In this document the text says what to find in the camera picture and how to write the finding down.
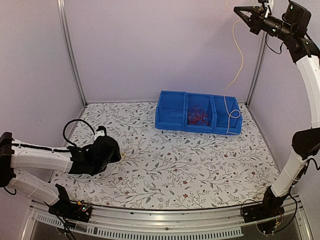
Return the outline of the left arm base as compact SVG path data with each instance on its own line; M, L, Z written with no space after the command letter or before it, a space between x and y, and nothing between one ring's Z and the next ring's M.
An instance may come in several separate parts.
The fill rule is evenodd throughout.
M73 203L60 199L48 207L48 212L52 215L85 223L89 222L92 214L92 204L83 201Z

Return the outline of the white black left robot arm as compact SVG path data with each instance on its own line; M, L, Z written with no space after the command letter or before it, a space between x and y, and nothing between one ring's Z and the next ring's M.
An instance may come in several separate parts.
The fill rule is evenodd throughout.
M4 132L0 137L0 186L19 190L48 205L54 205L63 217L70 217L75 211L74 205L69 202L64 188L52 186L23 169L95 176L103 172L108 164L117 163L121 158L118 142L101 130L92 144L58 148L31 145L13 139L10 132Z

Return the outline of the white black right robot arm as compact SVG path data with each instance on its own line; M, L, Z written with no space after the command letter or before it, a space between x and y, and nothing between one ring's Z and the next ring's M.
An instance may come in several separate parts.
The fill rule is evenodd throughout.
M263 57L248 102L279 169L258 213L269 218L320 148L320 3L261 0L234 13L261 36Z

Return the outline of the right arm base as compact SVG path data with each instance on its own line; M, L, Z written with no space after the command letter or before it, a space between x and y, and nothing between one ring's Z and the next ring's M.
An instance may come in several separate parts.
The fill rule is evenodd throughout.
M256 202L253 205L241 206L240 214L245 223L256 222L280 216L285 212L283 208L284 200L289 194L282 197L275 196L270 187L268 187L263 195L261 203ZM280 220L269 220L257 224L257 229L265 235L274 234L277 230Z

